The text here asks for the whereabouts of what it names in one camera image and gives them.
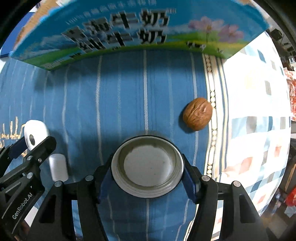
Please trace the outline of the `white earbud-shaped device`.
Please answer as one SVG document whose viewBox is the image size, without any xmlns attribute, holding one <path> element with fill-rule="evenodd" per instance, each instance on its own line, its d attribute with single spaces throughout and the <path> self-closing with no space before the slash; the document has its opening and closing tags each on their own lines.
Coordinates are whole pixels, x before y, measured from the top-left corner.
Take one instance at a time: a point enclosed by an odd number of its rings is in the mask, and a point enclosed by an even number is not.
<svg viewBox="0 0 296 241">
<path fill-rule="evenodd" d="M 40 120 L 29 120 L 25 123 L 24 137 L 27 148 L 31 151 L 49 136 L 49 130 Z M 66 157 L 63 154 L 51 154 L 48 157 L 52 180 L 67 181 L 69 178 Z"/>
</svg>

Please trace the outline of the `silver jar lid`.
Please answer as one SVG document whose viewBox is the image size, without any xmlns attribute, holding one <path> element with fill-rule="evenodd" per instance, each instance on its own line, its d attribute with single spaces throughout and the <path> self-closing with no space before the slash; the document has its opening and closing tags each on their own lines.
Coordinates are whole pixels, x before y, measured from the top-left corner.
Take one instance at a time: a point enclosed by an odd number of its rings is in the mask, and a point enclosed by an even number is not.
<svg viewBox="0 0 296 241">
<path fill-rule="evenodd" d="M 181 181 L 184 160 L 179 149 L 165 138 L 143 135 L 123 142 L 111 161 L 114 181 L 137 198 L 158 198 Z"/>
</svg>

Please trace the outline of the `brown walnut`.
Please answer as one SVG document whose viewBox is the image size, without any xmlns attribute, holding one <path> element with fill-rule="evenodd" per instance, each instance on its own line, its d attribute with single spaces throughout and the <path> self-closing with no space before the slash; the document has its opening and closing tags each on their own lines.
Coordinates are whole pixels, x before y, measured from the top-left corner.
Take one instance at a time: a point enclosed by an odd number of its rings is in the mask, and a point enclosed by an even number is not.
<svg viewBox="0 0 296 241">
<path fill-rule="evenodd" d="M 212 118 L 213 108 L 207 99 L 199 97 L 191 101 L 183 111 L 183 121 L 194 131 L 202 130 Z"/>
</svg>

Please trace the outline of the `plaid checkered cloth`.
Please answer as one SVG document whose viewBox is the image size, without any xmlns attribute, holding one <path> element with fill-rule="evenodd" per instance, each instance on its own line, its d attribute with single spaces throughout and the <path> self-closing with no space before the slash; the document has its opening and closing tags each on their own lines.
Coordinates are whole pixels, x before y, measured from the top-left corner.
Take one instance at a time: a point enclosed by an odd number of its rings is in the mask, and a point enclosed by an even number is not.
<svg viewBox="0 0 296 241">
<path fill-rule="evenodd" d="M 227 60 L 204 55 L 203 62 L 213 108 L 204 173 L 217 182 L 240 182 L 262 214 L 290 148 L 290 96 L 280 56 L 262 33 Z"/>
</svg>

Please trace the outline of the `blue striped cloth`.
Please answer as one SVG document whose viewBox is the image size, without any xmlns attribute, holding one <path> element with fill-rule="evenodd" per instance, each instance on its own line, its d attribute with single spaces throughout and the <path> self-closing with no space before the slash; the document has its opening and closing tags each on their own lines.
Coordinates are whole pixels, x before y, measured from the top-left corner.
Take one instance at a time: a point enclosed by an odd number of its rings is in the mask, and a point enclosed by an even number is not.
<svg viewBox="0 0 296 241">
<path fill-rule="evenodd" d="M 42 121 L 80 181 L 106 163 L 121 143 L 156 135 L 206 171 L 211 131 L 192 131 L 186 106 L 210 94 L 210 57 L 183 51 L 135 51 L 84 59 L 53 71 L 10 58 L 1 71 L 1 147 Z M 109 240 L 184 240 L 196 206 L 182 182 L 154 199 L 136 198 L 111 183 L 98 210 Z"/>
</svg>

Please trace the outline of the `open cardboard milk box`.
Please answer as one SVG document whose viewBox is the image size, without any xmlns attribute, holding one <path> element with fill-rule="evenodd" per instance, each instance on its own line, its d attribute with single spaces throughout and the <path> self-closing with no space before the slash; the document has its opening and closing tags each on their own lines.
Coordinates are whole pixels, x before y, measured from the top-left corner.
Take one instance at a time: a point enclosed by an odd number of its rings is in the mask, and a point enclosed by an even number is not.
<svg viewBox="0 0 296 241">
<path fill-rule="evenodd" d="M 267 28 L 252 1 L 55 1 L 10 56 L 45 70 L 142 49 L 227 59 Z"/>
</svg>

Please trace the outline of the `orange white towel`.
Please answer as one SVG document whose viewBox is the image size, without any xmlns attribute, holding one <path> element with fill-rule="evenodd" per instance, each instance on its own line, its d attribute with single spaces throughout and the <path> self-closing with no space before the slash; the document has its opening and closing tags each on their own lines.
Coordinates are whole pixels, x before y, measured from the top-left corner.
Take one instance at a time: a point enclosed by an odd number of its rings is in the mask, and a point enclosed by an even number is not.
<svg viewBox="0 0 296 241">
<path fill-rule="evenodd" d="M 286 67 L 284 68 L 285 75 L 287 78 L 287 84 L 290 96 L 290 107 L 292 112 L 292 121 L 296 121 L 296 78 L 295 71 L 289 71 Z"/>
</svg>

